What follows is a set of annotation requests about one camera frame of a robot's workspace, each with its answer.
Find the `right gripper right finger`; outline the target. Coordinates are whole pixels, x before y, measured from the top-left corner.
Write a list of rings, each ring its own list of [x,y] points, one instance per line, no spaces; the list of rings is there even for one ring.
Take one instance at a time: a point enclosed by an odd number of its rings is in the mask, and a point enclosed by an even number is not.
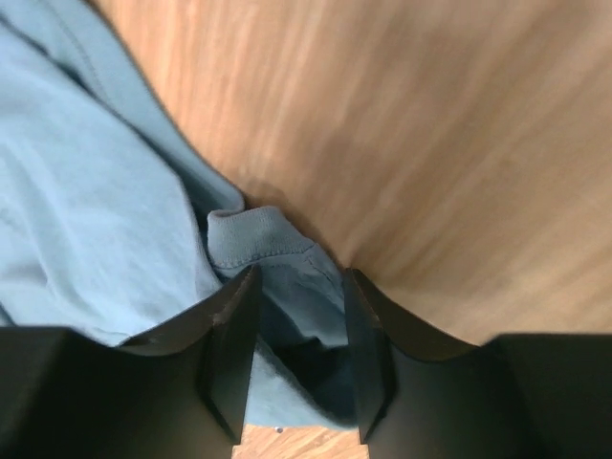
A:
[[[373,458],[607,458],[611,338],[457,339],[343,276],[361,442]]]

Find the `blue-grey t shirt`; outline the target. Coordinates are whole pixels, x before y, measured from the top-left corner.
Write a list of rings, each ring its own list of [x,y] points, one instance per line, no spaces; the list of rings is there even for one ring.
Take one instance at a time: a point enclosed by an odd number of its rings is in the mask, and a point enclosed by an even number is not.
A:
[[[115,346],[257,265],[246,420],[356,424],[339,269],[200,158],[82,1],[1,5],[1,321]]]

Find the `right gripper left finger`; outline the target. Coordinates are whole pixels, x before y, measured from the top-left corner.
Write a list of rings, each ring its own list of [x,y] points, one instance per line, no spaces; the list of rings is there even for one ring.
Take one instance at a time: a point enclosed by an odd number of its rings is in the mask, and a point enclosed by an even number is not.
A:
[[[109,347],[60,327],[1,331],[5,458],[229,458],[251,377],[261,274]]]

